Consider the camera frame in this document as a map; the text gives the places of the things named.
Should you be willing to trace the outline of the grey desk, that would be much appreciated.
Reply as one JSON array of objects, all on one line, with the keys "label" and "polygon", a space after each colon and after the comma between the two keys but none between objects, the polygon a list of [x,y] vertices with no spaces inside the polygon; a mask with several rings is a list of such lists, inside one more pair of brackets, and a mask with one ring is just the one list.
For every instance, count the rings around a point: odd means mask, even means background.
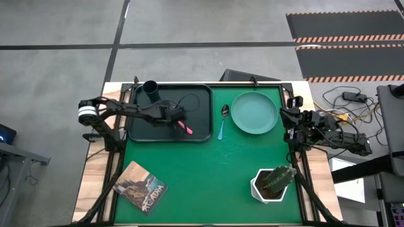
[{"label": "grey desk", "polygon": [[377,87],[393,172],[404,177],[404,83]]}]

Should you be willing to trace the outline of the black cup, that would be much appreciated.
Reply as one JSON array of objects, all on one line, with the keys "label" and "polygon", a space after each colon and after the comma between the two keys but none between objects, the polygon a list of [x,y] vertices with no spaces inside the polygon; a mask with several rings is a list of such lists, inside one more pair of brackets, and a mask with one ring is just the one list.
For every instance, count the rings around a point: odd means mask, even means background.
[{"label": "black cup", "polygon": [[146,81],[143,84],[143,91],[146,93],[151,103],[159,102],[161,100],[158,92],[158,84],[156,81]]}]

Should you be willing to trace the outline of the Acadia picture book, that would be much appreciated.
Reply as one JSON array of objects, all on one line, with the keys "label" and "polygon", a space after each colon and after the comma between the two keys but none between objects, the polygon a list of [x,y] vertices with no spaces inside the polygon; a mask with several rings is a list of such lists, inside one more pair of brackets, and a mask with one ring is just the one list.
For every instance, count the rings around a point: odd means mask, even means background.
[{"label": "Acadia picture book", "polygon": [[113,189],[147,216],[166,192],[167,185],[132,161],[119,176]]}]

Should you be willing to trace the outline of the black plastic tray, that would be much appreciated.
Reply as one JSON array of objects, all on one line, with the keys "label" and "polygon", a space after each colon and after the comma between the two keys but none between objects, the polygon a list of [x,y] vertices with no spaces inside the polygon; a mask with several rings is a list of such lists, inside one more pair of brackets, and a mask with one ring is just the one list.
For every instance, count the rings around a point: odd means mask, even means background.
[{"label": "black plastic tray", "polygon": [[172,125],[154,127],[143,119],[130,118],[128,136],[134,142],[203,142],[213,133],[212,90],[204,84],[160,84],[161,100],[170,100],[184,107],[187,119],[184,123],[193,131],[187,134]]}]

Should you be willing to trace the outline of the black desk leg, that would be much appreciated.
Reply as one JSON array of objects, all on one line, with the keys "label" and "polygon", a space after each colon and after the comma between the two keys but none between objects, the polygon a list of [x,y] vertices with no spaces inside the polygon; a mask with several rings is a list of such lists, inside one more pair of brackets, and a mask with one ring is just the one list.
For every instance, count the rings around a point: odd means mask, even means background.
[{"label": "black desk leg", "polygon": [[393,173],[393,166],[389,155],[332,171],[331,175],[334,183],[342,183],[356,180],[358,178],[377,175],[382,172]]}]

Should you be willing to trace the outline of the white hexagonal plant pot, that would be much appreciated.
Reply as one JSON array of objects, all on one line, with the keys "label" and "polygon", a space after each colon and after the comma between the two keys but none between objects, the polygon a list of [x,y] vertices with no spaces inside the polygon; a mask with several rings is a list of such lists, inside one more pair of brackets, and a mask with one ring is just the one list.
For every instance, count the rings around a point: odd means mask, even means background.
[{"label": "white hexagonal plant pot", "polygon": [[265,169],[261,168],[258,170],[256,176],[250,181],[251,185],[251,195],[257,199],[258,201],[268,204],[270,202],[281,202],[286,194],[288,187],[284,187],[281,191],[279,191],[275,195],[271,195],[270,197],[265,197],[258,189],[258,178],[262,175],[269,175],[274,169]]}]

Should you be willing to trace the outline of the teal plate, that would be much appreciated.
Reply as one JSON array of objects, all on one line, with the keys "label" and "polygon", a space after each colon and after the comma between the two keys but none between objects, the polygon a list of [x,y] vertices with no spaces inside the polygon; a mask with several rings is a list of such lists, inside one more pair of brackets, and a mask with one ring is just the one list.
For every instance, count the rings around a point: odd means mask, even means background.
[{"label": "teal plate", "polygon": [[237,96],[231,104],[234,124],[248,134],[265,134],[276,126],[278,110],[268,96],[250,91]]}]

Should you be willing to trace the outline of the green cactus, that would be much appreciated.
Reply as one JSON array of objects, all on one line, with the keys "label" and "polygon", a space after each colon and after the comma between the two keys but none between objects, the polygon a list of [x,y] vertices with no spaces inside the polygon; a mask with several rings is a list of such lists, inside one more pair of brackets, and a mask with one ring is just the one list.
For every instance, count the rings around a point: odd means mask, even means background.
[{"label": "green cactus", "polygon": [[279,166],[264,177],[261,188],[271,194],[277,193],[292,183],[296,173],[297,170],[291,166]]}]

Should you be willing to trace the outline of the white paper sheet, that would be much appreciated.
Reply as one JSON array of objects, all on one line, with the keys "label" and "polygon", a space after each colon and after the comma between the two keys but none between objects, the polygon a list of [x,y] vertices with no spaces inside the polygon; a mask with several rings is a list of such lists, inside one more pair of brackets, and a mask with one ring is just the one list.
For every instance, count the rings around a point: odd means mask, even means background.
[{"label": "white paper sheet", "polygon": [[[338,158],[330,159],[331,170],[336,171],[342,168],[354,166],[354,163]],[[365,203],[364,179],[358,178],[347,182],[334,182],[335,191],[338,197],[351,201]]]}]

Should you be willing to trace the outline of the black orange-striped floor mat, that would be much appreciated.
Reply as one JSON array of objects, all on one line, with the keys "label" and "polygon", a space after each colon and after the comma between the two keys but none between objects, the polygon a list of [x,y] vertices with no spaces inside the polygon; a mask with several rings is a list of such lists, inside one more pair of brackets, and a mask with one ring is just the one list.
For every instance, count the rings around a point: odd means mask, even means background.
[{"label": "black orange-striped floor mat", "polygon": [[404,81],[404,45],[327,45],[295,49],[310,83]]},{"label": "black orange-striped floor mat", "polygon": [[286,18],[296,43],[404,40],[404,18],[395,10],[288,13]]}]

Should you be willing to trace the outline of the black power adapter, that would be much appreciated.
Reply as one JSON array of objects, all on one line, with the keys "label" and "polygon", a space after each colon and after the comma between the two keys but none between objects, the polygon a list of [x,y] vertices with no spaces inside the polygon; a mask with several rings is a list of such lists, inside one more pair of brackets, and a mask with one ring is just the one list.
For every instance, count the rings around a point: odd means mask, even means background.
[{"label": "black power adapter", "polygon": [[342,98],[345,101],[358,102],[358,103],[365,103],[367,101],[367,95],[348,91],[344,91],[342,93]]}]

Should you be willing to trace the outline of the black box behind table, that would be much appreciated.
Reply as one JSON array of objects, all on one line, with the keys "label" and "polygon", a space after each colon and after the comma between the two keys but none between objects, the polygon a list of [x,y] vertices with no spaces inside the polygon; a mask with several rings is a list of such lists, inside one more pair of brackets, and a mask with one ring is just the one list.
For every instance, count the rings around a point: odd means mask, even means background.
[{"label": "black box behind table", "polygon": [[260,76],[257,74],[251,74],[232,69],[226,69],[222,74],[220,81],[250,81],[251,78],[255,78],[257,81],[279,81],[279,79],[276,78]]}]

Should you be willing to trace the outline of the black device blue light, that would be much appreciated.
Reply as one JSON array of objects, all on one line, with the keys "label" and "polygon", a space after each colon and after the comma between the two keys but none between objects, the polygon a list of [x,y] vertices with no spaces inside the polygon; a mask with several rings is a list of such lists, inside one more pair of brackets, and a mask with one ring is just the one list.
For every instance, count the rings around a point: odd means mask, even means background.
[{"label": "black device blue light", "polygon": [[16,137],[16,131],[5,125],[0,124],[0,143],[13,144]]}]

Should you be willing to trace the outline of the metal fork pink handle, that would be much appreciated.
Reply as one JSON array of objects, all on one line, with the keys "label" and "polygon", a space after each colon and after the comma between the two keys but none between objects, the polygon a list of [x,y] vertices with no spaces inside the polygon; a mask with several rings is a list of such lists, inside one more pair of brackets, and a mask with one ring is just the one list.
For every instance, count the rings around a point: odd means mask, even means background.
[{"label": "metal fork pink handle", "polygon": [[177,124],[189,135],[193,134],[193,131],[183,121],[179,120]]}]

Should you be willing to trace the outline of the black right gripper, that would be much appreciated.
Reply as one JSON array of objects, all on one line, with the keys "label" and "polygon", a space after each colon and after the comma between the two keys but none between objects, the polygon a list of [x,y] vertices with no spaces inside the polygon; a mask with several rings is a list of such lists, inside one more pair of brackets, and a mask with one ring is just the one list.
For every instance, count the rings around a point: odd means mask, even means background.
[{"label": "black right gripper", "polygon": [[303,106],[303,98],[296,96],[287,100],[287,107],[280,109],[280,117],[287,132],[284,135],[284,141],[289,145],[295,145],[297,136],[295,135],[302,121],[300,107]]}]

